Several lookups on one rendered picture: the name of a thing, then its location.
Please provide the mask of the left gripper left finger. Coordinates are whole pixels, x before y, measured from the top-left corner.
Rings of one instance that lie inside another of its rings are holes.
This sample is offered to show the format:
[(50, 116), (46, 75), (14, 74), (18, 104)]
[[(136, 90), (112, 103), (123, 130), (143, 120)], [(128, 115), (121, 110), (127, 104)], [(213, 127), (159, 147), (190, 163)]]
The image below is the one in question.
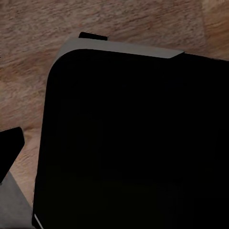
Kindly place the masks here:
[(0, 184), (24, 145), (21, 127), (0, 132)]

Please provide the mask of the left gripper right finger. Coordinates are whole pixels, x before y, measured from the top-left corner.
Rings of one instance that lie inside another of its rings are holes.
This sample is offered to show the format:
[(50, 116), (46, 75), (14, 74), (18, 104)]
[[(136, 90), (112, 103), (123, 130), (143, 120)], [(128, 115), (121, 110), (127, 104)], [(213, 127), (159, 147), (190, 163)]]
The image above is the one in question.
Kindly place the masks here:
[(224, 127), (218, 127), (215, 139), (214, 139), (214, 145), (218, 149), (218, 151), (222, 154), (224, 159), (229, 165), (229, 129)]

